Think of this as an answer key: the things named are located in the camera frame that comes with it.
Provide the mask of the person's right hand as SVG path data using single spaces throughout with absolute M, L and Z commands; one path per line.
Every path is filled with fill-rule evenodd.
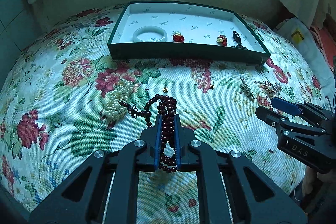
M 305 176 L 302 181 L 302 196 L 310 194 L 314 188 L 313 184 L 320 180 L 323 183 L 335 183 L 335 169 L 331 170 L 327 174 L 321 174 L 313 170 L 311 167 L 306 166 Z

